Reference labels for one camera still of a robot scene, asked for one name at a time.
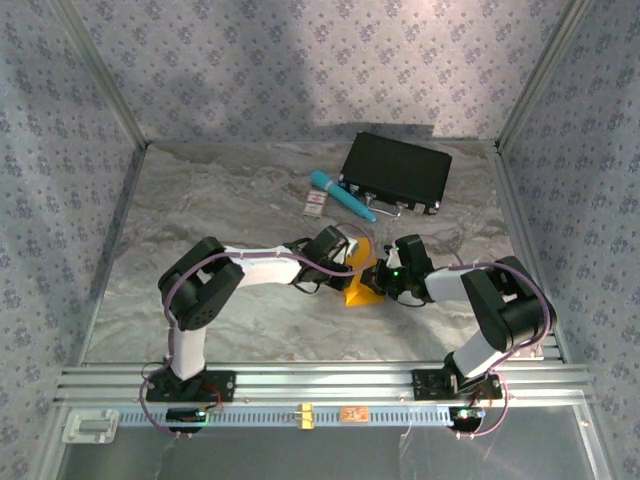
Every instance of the teal marker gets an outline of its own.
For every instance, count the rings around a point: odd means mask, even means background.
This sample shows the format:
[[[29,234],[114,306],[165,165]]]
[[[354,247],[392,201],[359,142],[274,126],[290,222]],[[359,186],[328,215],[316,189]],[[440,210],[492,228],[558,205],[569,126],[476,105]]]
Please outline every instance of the teal marker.
[[[329,175],[327,175],[326,173],[321,172],[320,170],[314,170],[311,173],[311,183],[313,183],[320,190],[328,192],[329,195],[331,195],[346,207],[356,212],[362,218],[366,218],[371,222],[376,221],[376,216],[371,213],[371,210],[369,210],[369,208],[367,208],[364,203],[362,203],[360,200],[355,198],[343,188],[340,188],[338,185],[333,183],[331,177],[329,177]]]

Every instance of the black mounting plate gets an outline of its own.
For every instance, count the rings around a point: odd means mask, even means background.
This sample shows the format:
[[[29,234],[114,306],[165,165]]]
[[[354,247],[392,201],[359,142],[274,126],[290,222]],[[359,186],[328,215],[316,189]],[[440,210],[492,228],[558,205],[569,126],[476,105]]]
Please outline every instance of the black mounting plate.
[[[203,402],[228,403],[233,401],[236,388],[236,372],[231,370],[203,370],[196,376],[182,381],[168,368],[154,375],[147,389],[147,402]]]
[[[411,372],[413,398],[416,401],[421,400],[468,400],[471,402],[474,398],[478,400],[500,400],[502,398],[502,389],[500,388],[500,377],[498,375],[489,375],[481,380],[472,388],[463,389],[455,394],[446,387],[442,376],[442,370],[413,370]]]

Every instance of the marble surface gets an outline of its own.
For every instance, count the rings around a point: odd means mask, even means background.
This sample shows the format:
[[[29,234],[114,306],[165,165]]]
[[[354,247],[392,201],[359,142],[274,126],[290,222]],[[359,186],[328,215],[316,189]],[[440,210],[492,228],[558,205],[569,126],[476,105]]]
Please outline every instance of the marble surface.
[[[409,233],[435,235],[427,251],[435,266],[512,254],[485,145],[425,144],[453,156],[440,212],[359,219],[329,199],[324,217],[301,215],[309,175],[334,177],[350,144],[300,143],[151,146],[117,247],[87,362],[159,360],[167,324],[157,281],[196,242],[272,247],[314,236],[336,222],[374,235],[377,251]],[[468,304],[406,308],[391,301],[344,305],[327,287],[313,296],[283,285],[236,291],[207,333],[208,361],[441,360],[477,329]]]

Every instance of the black box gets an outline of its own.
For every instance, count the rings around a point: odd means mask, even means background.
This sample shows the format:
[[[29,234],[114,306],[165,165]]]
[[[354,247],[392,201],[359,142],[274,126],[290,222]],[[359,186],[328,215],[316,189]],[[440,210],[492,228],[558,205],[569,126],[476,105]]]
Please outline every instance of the black box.
[[[417,213],[438,212],[451,155],[358,133],[340,173],[340,185],[358,196],[403,205]]]

